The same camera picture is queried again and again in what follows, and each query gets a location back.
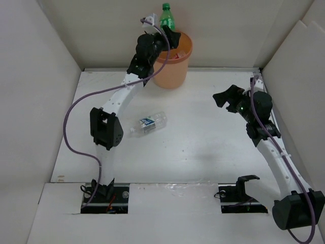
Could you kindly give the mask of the red label clear bottle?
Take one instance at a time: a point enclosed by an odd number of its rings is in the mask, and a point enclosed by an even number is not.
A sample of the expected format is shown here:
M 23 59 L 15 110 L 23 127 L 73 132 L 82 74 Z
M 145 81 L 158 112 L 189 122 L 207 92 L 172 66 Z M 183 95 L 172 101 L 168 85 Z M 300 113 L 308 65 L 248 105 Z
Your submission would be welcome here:
M 182 51 L 179 51 L 175 54 L 175 56 L 173 57 L 173 59 L 179 59 L 179 58 L 182 58 L 186 55 L 186 53 L 182 50 Z

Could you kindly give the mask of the green plastic bottle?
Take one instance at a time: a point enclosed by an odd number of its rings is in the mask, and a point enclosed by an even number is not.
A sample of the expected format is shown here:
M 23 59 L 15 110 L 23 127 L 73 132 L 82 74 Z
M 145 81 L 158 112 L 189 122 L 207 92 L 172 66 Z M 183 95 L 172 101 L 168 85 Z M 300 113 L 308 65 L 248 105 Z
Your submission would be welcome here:
M 162 5 L 162 14 L 160 16 L 160 27 L 168 26 L 171 30 L 175 31 L 175 19 L 171 12 L 171 7 L 169 3 L 164 3 Z

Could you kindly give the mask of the blue white label bottle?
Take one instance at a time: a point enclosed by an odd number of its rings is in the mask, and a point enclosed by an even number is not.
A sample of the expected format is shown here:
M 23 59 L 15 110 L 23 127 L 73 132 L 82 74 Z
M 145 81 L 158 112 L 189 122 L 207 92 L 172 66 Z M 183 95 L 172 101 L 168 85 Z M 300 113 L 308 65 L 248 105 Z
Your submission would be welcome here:
M 163 111 L 138 119 L 130 128 L 131 136 L 141 137 L 160 130 L 167 125 L 167 121 L 167 116 Z

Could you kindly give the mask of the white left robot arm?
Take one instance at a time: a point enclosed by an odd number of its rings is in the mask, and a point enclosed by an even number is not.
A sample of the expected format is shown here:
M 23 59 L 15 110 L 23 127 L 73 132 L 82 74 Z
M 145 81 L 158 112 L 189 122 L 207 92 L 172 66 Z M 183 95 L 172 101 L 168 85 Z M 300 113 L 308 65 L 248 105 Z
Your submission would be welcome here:
M 101 174 L 92 180 L 91 187 L 101 201 L 113 197 L 114 174 L 113 154 L 123 138 L 119 121 L 134 96 L 144 88 L 156 73 L 153 65 L 162 52 L 170 52 L 179 45 L 181 33 L 163 26 L 157 30 L 151 25 L 152 32 L 142 34 L 137 39 L 136 53 L 126 71 L 121 87 L 100 108 L 90 111 L 90 134 L 96 145 L 96 158 L 100 162 Z

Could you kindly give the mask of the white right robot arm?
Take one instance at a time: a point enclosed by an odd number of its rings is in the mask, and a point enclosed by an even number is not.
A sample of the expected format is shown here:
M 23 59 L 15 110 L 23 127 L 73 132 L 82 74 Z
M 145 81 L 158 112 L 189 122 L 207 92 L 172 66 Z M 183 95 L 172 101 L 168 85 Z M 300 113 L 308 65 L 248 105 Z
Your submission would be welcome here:
M 263 91 L 245 92 L 232 85 L 214 94 L 213 99 L 220 108 L 228 103 L 228 112 L 239 113 L 246 120 L 249 138 L 275 176 L 280 189 L 280 197 L 271 203 L 276 225 L 282 230 L 317 225 L 324 207 L 324 194 L 312 190 L 285 156 L 280 145 L 281 134 L 270 121 L 271 96 Z

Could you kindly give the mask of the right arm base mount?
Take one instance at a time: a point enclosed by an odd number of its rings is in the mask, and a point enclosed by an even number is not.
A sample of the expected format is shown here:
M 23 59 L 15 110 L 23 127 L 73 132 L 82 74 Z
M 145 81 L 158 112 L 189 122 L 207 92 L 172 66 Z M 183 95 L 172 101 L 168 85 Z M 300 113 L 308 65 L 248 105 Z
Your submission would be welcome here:
M 245 191 L 245 183 L 257 179 L 256 175 L 238 177 L 235 183 L 218 185 L 214 198 L 219 199 L 222 214 L 267 214 L 268 210 Z

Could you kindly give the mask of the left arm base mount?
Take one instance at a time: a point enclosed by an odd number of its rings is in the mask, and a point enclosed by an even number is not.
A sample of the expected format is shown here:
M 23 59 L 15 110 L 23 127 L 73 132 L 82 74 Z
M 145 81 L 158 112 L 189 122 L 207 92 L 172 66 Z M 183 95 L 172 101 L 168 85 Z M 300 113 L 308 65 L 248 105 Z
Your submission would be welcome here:
M 82 214 L 127 214 L 130 184 L 115 184 L 114 180 L 109 185 L 101 185 L 91 199 L 96 186 L 96 180 L 91 184 L 80 187 L 83 192 L 81 205 Z

